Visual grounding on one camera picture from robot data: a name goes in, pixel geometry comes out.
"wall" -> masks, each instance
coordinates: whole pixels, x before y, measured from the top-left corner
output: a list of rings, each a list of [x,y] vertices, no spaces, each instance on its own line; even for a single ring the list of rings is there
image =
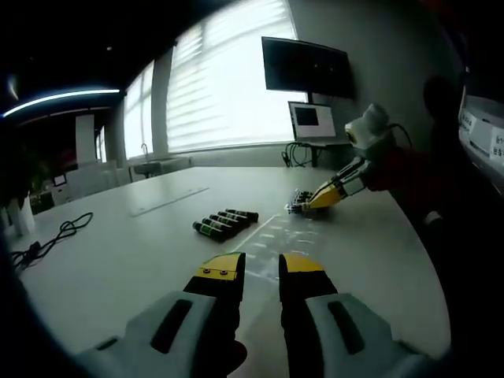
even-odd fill
[[[172,49],[154,64],[152,83],[152,145],[154,156],[164,158],[168,154],[166,139],[166,96],[172,69]]]
[[[439,25],[415,0],[290,0],[298,38],[344,50],[354,73],[357,99],[316,97],[329,103],[337,130],[372,102],[402,124],[419,150],[428,150],[432,120],[424,107],[426,79],[439,74],[455,83],[453,61]],[[397,134],[404,144],[402,135]]]
[[[285,145],[252,146],[240,148],[228,148],[223,150],[210,150],[180,154],[179,156],[192,157],[193,166],[206,167],[284,167],[282,152]],[[305,149],[299,148],[295,152],[299,161],[305,160]],[[326,169],[341,169],[354,157],[353,148],[350,145],[336,146],[332,150],[321,153],[319,166]]]
[[[124,100],[110,113],[105,124],[105,149],[107,161],[115,160],[117,167],[126,166],[126,150],[124,149]]]
[[[78,165],[96,160],[93,114],[76,117],[76,157]]]
[[[424,107],[422,91],[430,76],[440,74],[453,82],[461,66],[454,61],[439,25],[415,0],[351,1],[289,0],[298,38],[307,42],[345,50],[349,54],[357,89],[356,100],[315,96],[315,101],[333,108],[336,131],[362,115],[367,106],[378,102],[391,116],[391,122],[403,124],[418,150],[429,148],[432,120]],[[152,88],[153,146],[156,158],[165,158],[166,94],[172,51],[154,65]],[[116,141],[117,150],[109,155],[107,135]],[[406,139],[396,134],[400,144]],[[122,123],[107,133],[108,156],[124,163]],[[194,165],[212,166],[284,166],[280,156],[284,146],[209,150],[181,154],[193,157]],[[349,161],[351,150],[338,148],[324,153],[321,166],[340,166]]]

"black cable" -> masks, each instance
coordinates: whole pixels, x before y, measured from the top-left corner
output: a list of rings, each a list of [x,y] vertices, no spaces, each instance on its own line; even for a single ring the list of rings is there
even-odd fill
[[[93,213],[85,213],[75,220],[66,220],[61,224],[60,231],[56,235],[56,237],[42,246],[39,242],[35,242],[30,245],[30,248],[23,252],[12,252],[10,255],[13,259],[14,268],[25,270],[26,268],[30,267],[35,261],[44,258],[58,242],[65,240],[70,236],[74,236],[78,230],[86,227],[89,222],[91,222],[91,219],[93,219],[93,215]],[[86,219],[84,223],[76,224],[85,217],[88,217],[88,219]]]
[[[285,150],[281,153],[283,162],[285,165],[290,167],[305,167],[306,164],[310,163],[311,160],[308,160],[308,150],[305,150],[305,157],[302,162],[299,162],[295,156],[295,150],[297,147],[305,147],[306,149],[310,148],[311,145],[308,143],[302,142],[291,142],[285,146]]]
[[[321,155],[322,155],[322,151],[323,151],[323,150],[322,150],[321,148],[317,151],[317,160],[321,157]],[[309,164],[309,163],[311,163],[311,162],[313,162],[313,157],[312,157],[311,159],[309,159],[309,160],[306,162],[306,164]]]
[[[404,135],[406,135],[406,138],[408,139],[409,146],[413,148],[413,143],[411,142],[410,134],[406,131],[406,129],[401,125],[401,124],[391,124],[390,128],[400,128]]]

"robotic arm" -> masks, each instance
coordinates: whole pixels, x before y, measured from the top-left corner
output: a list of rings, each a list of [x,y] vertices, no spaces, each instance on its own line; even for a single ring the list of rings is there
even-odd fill
[[[365,189],[368,186],[365,183],[366,174],[396,146],[392,130],[388,126],[387,112],[376,104],[372,104],[362,117],[347,124],[345,131],[357,157],[323,183],[307,202],[293,204],[294,212],[323,209]]]

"window blind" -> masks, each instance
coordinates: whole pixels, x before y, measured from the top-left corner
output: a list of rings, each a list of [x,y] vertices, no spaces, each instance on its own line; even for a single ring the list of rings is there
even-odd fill
[[[169,152],[293,140],[288,101],[267,91],[262,36],[295,39],[285,0],[233,4],[179,37],[166,103]]]
[[[102,163],[107,162],[107,153],[105,149],[105,127],[102,126],[102,130],[96,137],[95,141],[96,145],[96,158],[100,160]]]
[[[124,101],[124,148],[126,158],[143,155],[142,145],[152,153],[151,93],[154,62],[151,62],[126,91]]]

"desk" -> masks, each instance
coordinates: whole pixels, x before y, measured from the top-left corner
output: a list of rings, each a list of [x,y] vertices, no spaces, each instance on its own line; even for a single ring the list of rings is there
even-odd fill
[[[181,290],[202,261],[234,250],[261,222],[282,213],[295,188],[316,189],[334,172],[319,169],[192,168],[104,191],[35,217],[37,231],[12,243],[44,242],[64,220],[94,212],[93,221],[55,248],[21,279],[35,310],[71,353],[111,335],[172,290]],[[132,217],[188,190],[191,197]],[[260,224],[223,245],[197,235],[193,221],[224,208],[260,214]],[[392,326],[396,338],[438,357],[450,343],[437,275],[413,227],[387,193],[363,191],[338,204],[325,227],[336,243],[316,258],[339,292],[361,299]],[[246,277],[245,292],[253,281]],[[287,359],[278,293],[244,297],[237,339],[249,350],[233,376],[284,376]]]

